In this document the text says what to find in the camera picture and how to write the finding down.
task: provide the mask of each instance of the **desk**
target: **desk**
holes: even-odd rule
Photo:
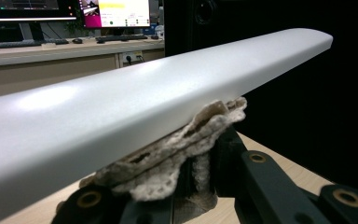
[[[0,49],[0,95],[85,77],[125,66],[120,54],[141,51],[145,62],[164,57],[164,41],[143,39]]]
[[[285,157],[262,146],[252,139],[240,134],[240,138],[248,150],[258,150],[269,154],[283,170],[303,189],[319,195],[324,185],[332,184],[326,179],[313,172],[289,161]],[[55,209],[59,202],[65,201],[73,192],[78,189],[78,182],[62,189],[47,198],[21,210],[19,213],[6,218],[0,224],[48,224],[55,216]],[[220,198],[215,209],[203,214],[200,217],[188,221],[186,224],[237,224],[240,223],[234,210],[234,199]]]

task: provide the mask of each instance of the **electrical socket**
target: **electrical socket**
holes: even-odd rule
[[[127,63],[127,56],[131,57],[131,62],[137,62],[137,61],[141,61],[141,58],[143,57],[142,55],[142,51],[138,50],[138,51],[131,51],[131,52],[123,52],[123,62]]]

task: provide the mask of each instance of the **white curved panel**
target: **white curved panel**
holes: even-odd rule
[[[181,128],[211,101],[263,85],[332,41],[315,30],[284,30],[0,97],[0,219]]]

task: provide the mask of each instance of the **monitor screen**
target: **monitor screen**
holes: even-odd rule
[[[0,0],[0,24],[29,23],[33,39],[44,39],[40,22],[75,21],[73,0]]]
[[[85,28],[150,27],[149,0],[77,0]]]

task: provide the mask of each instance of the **keyboard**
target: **keyboard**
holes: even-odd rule
[[[141,40],[147,39],[145,35],[105,35],[95,37],[97,42],[100,41],[126,41],[126,40]]]
[[[47,44],[47,43],[55,43],[56,45],[69,44],[69,42],[66,39],[22,40],[16,42],[0,43],[0,49],[42,46],[42,44]]]

